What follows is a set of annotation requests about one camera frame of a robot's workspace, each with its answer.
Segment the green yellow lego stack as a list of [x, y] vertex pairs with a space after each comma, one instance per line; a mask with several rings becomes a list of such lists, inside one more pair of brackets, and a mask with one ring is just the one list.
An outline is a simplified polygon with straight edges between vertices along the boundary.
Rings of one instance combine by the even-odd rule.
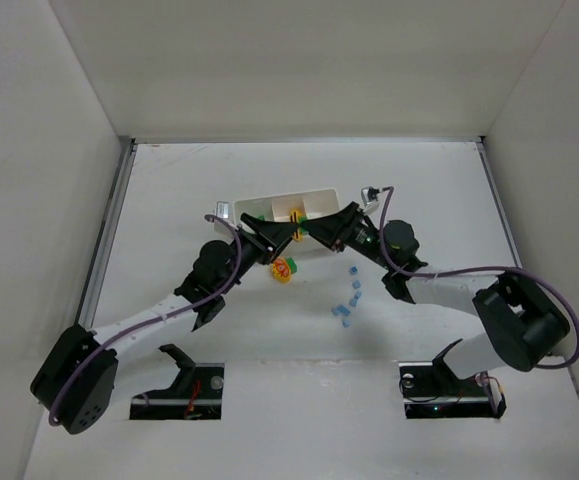
[[302, 223], [307, 219], [305, 213], [298, 208], [294, 208], [289, 213], [289, 219], [292, 223], [298, 225], [296, 231], [292, 234], [293, 240], [296, 242], [302, 242], [306, 234], [306, 231], [302, 226]]

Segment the yellow oval printed lego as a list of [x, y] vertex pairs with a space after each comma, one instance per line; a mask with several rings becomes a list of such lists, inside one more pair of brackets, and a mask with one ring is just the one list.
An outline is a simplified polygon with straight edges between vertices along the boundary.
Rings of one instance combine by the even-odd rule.
[[297, 264], [292, 257], [277, 257], [270, 266], [272, 277], [281, 284], [287, 284], [297, 273]]

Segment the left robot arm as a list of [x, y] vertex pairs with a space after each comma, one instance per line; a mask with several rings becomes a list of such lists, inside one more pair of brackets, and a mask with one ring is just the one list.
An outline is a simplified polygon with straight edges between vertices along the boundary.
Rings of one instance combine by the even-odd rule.
[[60, 334], [30, 385], [50, 426], [71, 435], [90, 428], [110, 405], [122, 366], [164, 346], [171, 332], [187, 334], [211, 322], [224, 308], [225, 295], [253, 266], [272, 263], [299, 228], [249, 214], [239, 226], [213, 214], [205, 218], [225, 227], [232, 239], [205, 243], [172, 293], [130, 318], [93, 330], [76, 324]]

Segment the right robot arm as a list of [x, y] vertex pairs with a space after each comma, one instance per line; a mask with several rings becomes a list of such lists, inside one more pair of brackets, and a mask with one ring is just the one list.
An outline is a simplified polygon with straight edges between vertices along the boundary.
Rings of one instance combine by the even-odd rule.
[[435, 305], [476, 317], [483, 333], [458, 340], [435, 364], [459, 379], [509, 366], [529, 372], [573, 333], [579, 320], [562, 296], [540, 279], [513, 267], [432, 269], [417, 256], [413, 227], [402, 220], [373, 224], [356, 203], [338, 213], [305, 220], [302, 228], [332, 251], [351, 248], [381, 267], [390, 295], [417, 305]]

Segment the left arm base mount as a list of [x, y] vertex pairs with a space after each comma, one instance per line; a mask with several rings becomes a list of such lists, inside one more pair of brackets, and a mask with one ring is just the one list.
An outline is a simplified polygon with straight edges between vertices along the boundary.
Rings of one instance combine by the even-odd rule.
[[224, 363], [197, 363], [174, 344], [159, 347], [177, 368], [166, 388], [152, 389], [131, 399], [134, 421], [220, 420], [225, 383]]

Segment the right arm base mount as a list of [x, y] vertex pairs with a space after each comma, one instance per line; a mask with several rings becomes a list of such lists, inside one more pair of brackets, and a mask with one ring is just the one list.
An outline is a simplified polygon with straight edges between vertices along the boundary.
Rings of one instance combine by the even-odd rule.
[[399, 364], [398, 388], [407, 419], [502, 418], [507, 402], [498, 379], [487, 371], [459, 379], [444, 362], [458, 343], [451, 343], [432, 360]]

